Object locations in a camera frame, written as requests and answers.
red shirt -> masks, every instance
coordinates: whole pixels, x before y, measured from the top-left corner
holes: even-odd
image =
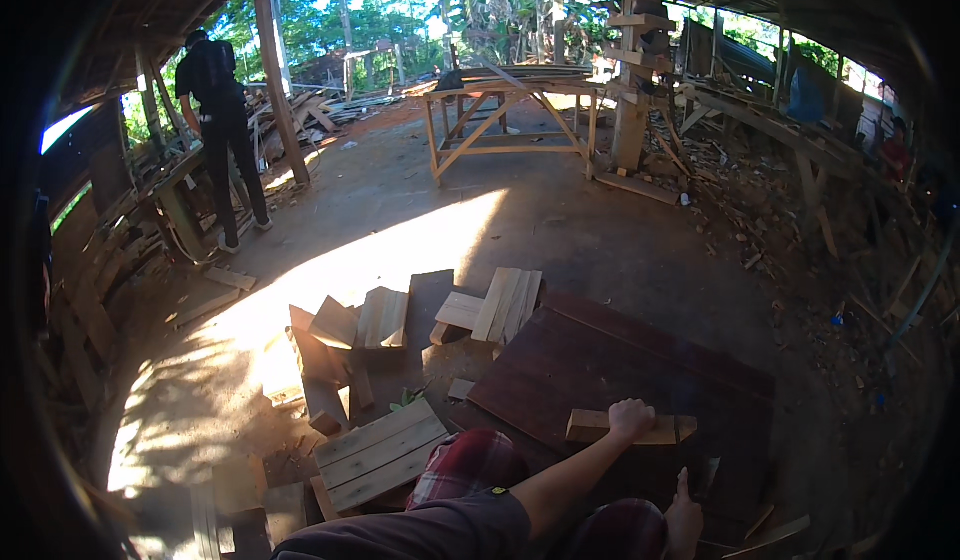
[[[898,168],[894,170],[890,164],[883,162],[883,167],[885,168],[884,175],[887,180],[903,181],[904,171],[910,166],[910,154],[906,151],[906,146],[897,143],[893,139],[887,139],[880,146],[880,151],[883,152],[884,156],[889,158],[891,162],[898,166]]]

dirt floor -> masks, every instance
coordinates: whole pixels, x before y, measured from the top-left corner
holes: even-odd
[[[145,558],[195,554],[188,486],[209,479],[210,467],[225,458],[265,458],[270,486],[317,474],[308,455],[316,437],[297,447],[314,433],[302,412],[275,410],[261,394],[263,380],[277,376],[271,346],[288,345],[288,305],[313,313],[327,295],[359,305],[366,291],[405,290],[415,275],[408,350],[371,363],[376,404],[358,423],[389,412],[403,387],[424,385],[447,421],[450,382],[480,379],[494,346],[466,338],[430,347],[431,313],[451,286],[484,295],[498,266],[542,270],[553,290],[775,376],[765,494],[775,509],[767,526],[805,514],[812,526],[754,557],[848,544],[882,526],[919,469],[939,409],[935,392],[944,375],[934,344],[924,344],[922,368],[907,359],[899,365],[900,387],[934,394],[902,393],[880,375],[877,357],[853,351],[854,325],[830,324],[847,291],[832,290],[833,281],[808,268],[790,282],[744,270],[749,251],[695,192],[690,207],[666,206],[586,181],[582,160],[571,154],[465,157],[438,188],[423,101],[379,110],[311,161],[309,187],[293,192],[290,182],[268,190],[277,206],[274,228],[250,231],[242,252],[220,264],[258,279],[238,302],[174,330],[165,322],[172,315],[225,289],[167,265],[140,282],[122,327],[116,396],[89,464],[97,481],[124,491],[140,513],[141,532],[132,539]],[[509,120],[521,132],[556,126],[532,100]],[[609,149],[612,137],[613,129],[601,130],[598,146]],[[347,142],[357,145],[342,149]],[[805,266],[809,258],[800,258]],[[319,520],[315,508],[310,513]],[[262,551],[266,542],[253,539]]]

concrete floor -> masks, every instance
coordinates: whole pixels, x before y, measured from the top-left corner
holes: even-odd
[[[260,391],[263,379],[280,370],[271,364],[271,346],[288,345],[288,304],[316,312],[332,295],[359,305],[379,285],[403,290],[411,275],[436,272],[420,283],[434,288],[426,306],[437,308],[451,277],[457,289],[482,296],[498,266],[542,270],[553,290],[605,303],[775,376],[766,499],[776,507],[768,526],[809,514],[812,527],[774,555],[810,552],[828,536],[832,545],[857,541],[881,526],[906,478],[896,465],[878,472],[878,460],[894,462],[895,439],[914,442],[902,456],[910,466],[922,449],[908,417],[895,416],[894,404],[871,415],[873,386],[858,390],[853,374],[842,383],[833,381],[835,372],[825,376],[792,312],[805,300],[785,299],[769,278],[744,271],[743,245],[725,220],[707,220],[706,205],[700,215],[587,182],[582,160],[570,154],[462,158],[438,188],[422,111],[418,100],[384,110],[321,153],[311,187],[295,194],[295,205],[277,202],[275,227],[245,235],[241,254],[227,260],[231,270],[258,278],[239,302],[174,331],[163,322],[168,316],[215,297],[221,286],[170,272],[138,298],[123,329],[120,395],[99,440],[106,454],[91,468],[140,511],[142,533],[134,541],[145,557],[194,554],[187,486],[209,479],[210,467],[224,458],[265,458],[270,486],[316,474],[312,458],[303,457],[309,446],[295,449],[312,433],[306,420],[274,410]],[[531,100],[510,111],[510,125],[531,133],[556,126]],[[609,149],[612,130],[599,135],[599,147]],[[341,149],[347,141],[358,145]],[[717,256],[708,255],[707,242]],[[804,288],[806,300],[819,295],[815,279]],[[822,288],[824,303],[832,303],[829,286]],[[787,307],[784,351],[772,335],[774,300]],[[403,386],[427,383],[428,400],[447,420],[450,381],[482,377],[493,344],[467,338],[429,348],[430,312],[411,309],[403,359],[371,365],[376,406],[359,422],[386,414]]]

